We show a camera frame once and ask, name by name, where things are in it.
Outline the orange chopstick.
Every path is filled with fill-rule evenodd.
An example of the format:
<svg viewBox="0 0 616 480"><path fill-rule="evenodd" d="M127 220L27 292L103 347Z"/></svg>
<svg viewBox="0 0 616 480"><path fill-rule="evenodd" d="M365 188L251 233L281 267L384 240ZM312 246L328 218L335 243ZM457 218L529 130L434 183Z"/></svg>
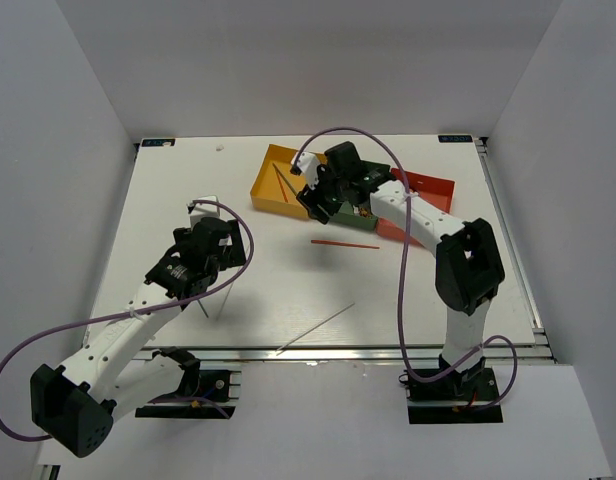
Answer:
<svg viewBox="0 0 616 480"><path fill-rule="evenodd" d="M282 194L282 198L283 198L284 202L287 204L288 203L288 197L287 197L287 194L286 194L286 191L285 191L285 188L284 188L284 183L283 183L283 180L282 180L282 176L281 176L281 174L279 172L279 169L278 169L277 165L273 164L272 166L273 166L273 169L275 171L275 176L276 176L276 179L277 179L277 182L278 182L281 194Z"/></svg>
<svg viewBox="0 0 616 480"><path fill-rule="evenodd" d="M325 240L325 239L312 239L310 240L310 243L314 245L327 245L327 246L337 246L337 247L344 247L344 248L371 249L371 250L380 249L380 247L376 245L341 242L341 241L333 241L333 240Z"/></svg>

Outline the teal chopstick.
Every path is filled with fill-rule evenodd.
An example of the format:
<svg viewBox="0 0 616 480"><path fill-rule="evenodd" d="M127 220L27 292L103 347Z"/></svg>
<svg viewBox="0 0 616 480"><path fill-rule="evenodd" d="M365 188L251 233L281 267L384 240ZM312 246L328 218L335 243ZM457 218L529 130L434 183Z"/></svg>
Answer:
<svg viewBox="0 0 616 480"><path fill-rule="evenodd" d="M202 304L202 302L200 300L197 301L197 303L199 304L199 307L202 311L202 313L204 314L205 318L209 318L208 312L205 309L204 305Z"/></svg>
<svg viewBox="0 0 616 480"><path fill-rule="evenodd" d="M297 190L294 188L294 186L292 185L292 183L286 178L286 176L282 173L282 171L279 169L279 167L277 166L276 163L272 164L275 172L278 174L278 176L281 178L281 180L284 182L284 184L287 186L287 188L290 190L290 192L293 194L294 197L297 197L298 192Z"/></svg>

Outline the white chopstick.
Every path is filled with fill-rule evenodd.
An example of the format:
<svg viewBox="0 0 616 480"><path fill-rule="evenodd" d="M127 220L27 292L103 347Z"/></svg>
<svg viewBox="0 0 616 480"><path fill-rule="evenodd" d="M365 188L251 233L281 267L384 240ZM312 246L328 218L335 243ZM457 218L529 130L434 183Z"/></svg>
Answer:
<svg viewBox="0 0 616 480"><path fill-rule="evenodd" d="M282 354L284 351L286 351L291 345L293 345L294 343L296 343L297 341L301 340L302 338L308 336L310 333L314 332L315 330L319 329L320 327L322 327L323 325L327 324L328 322L330 322L331 320L335 319L336 317L340 316L341 314L343 314L344 312L347 312L348 310L350 310L352 307L355 306L355 302L352 302L351 304L345 306L344 308L336 311L335 313L331 314L330 316L328 316L327 318L318 321L316 324L312 325L311 327L309 327L308 329L306 329L305 331L295 335L293 338L291 338L289 341L287 341L286 343L282 344L281 346L279 346L275 351L274 351L274 355L278 356L280 354Z"/></svg>
<svg viewBox="0 0 616 480"><path fill-rule="evenodd" d="M216 314L216 320L219 320L221 318L221 315L222 315L222 313L224 311L224 308L226 306L226 303L227 303L227 300L228 300L229 295L231 293L231 290L232 290L232 284L226 289L226 293L224 294L222 303L221 303L221 305L220 305L220 307L219 307L219 309L217 311L217 314Z"/></svg>

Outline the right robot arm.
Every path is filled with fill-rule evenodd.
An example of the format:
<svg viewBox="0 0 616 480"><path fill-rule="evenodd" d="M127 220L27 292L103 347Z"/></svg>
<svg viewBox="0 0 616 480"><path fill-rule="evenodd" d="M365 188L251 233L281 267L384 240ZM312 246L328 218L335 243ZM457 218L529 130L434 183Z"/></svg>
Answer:
<svg viewBox="0 0 616 480"><path fill-rule="evenodd" d="M437 372L412 372L410 377L444 396L465 397L484 370L486 316L505 278L491 225L435 207L407 188L404 174L362 161L351 142L328 149L323 159L298 153L291 172L306 182L297 200L310 218L326 224L348 203L391 222L406 242L416 241L431 253L435 290L447 308L445 340Z"/></svg>

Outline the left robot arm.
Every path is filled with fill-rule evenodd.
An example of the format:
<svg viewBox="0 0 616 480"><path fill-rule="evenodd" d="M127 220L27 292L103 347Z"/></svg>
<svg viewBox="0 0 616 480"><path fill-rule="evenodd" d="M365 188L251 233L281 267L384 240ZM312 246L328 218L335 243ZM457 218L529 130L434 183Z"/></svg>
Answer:
<svg viewBox="0 0 616 480"><path fill-rule="evenodd" d="M146 403L200 391L200 362L184 349L159 349L140 368L127 366L188 299L206 292L220 272L245 265L246 253L235 220L203 217L173 237L128 302L127 318L108 323L57 367L42 365L31 376L33 422L78 458L92 454L116 421Z"/></svg>

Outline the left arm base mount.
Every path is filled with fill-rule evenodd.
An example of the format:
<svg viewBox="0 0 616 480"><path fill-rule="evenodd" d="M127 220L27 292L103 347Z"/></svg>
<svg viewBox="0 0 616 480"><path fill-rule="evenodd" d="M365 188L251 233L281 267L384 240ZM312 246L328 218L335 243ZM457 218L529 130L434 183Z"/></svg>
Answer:
<svg viewBox="0 0 616 480"><path fill-rule="evenodd" d="M176 390L161 394L135 410L142 419L229 420L241 392L242 370L236 365L208 363L192 352L169 347L150 352L150 359L174 360L183 371Z"/></svg>

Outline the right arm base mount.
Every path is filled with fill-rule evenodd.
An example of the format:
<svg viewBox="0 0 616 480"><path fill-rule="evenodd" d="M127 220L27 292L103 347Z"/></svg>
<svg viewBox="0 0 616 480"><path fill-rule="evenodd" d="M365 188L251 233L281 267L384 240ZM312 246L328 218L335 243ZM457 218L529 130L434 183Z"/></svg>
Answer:
<svg viewBox="0 0 616 480"><path fill-rule="evenodd" d="M406 390L410 425L501 424L502 409L492 368L476 366L467 380L455 374L430 383L413 379L406 371L399 376Z"/></svg>

